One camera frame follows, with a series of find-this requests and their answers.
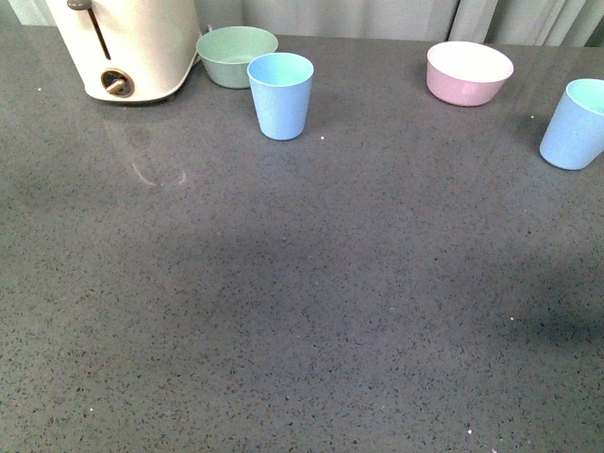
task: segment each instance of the countertop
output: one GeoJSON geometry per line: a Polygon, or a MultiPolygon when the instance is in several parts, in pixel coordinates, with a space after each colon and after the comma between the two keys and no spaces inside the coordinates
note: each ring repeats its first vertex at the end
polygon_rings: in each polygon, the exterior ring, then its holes
{"type": "Polygon", "coordinates": [[[604,158],[538,152],[603,49],[497,46],[460,108],[430,42],[279,37],[282,143],[201,64],[129,106],[0,39],[0,451],[604,451],[604,158]]]}

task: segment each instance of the curtain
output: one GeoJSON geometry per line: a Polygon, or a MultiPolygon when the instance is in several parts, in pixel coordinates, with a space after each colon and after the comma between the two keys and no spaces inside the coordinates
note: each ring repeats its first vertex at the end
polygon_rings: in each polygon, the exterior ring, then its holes
{"type": "MultiPolygon", "coordinates": [[[[9,0],[22,24],[53,25],[46,1],[65,0],[9,0]]],[[[202,28],[253,25],[288,35],[604,46],[604,0],[195,0],[195,3],[202,28]]]]}

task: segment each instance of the blue cup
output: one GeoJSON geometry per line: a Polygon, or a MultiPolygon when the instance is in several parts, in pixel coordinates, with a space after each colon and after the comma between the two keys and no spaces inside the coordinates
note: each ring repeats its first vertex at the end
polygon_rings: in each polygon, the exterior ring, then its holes
{"type": "Polygon", "coordinates": [[[604,151],[604,80],[581,78],[566,86],[539,147],[564,170],[580,170],[604,151]]]}
{"type": "Polygon", "coordinates": [[[314,67],[302,56],[275,52],[253,59],[247,75],[260,130],[291,140],[304,130],[314,67]]]}

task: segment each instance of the toaster slot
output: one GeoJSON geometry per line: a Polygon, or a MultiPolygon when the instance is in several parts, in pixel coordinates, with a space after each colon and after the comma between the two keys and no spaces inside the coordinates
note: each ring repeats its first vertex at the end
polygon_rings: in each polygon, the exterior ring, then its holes
{"type": "Polygon", "coordinates": [[[103,38],[103,32],[101,32],[101,27],[99,26],[98,21],[96,20],[96,15],[92,10],[92,0],[67,0],[67,7],[73,9],[74,11],[88,11],[88,15],[91,18],[92,26],[94,27],[96,37],[98,38],[98,41],[101,44],[101,47],[103,48],[105,58],[111,59],[109,49],[107,48],[107,44],[105,43],[105,39],[103,38]]]}

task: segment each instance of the toaster lever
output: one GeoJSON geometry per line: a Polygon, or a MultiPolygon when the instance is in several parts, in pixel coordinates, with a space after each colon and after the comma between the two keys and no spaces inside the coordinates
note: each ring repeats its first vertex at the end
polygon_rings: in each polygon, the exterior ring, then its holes
{"type": "Polygon", "coordinates": [[[92,0],[67,0],[67,6],[74,11],[85,11],[92,8],[92,0]]]}

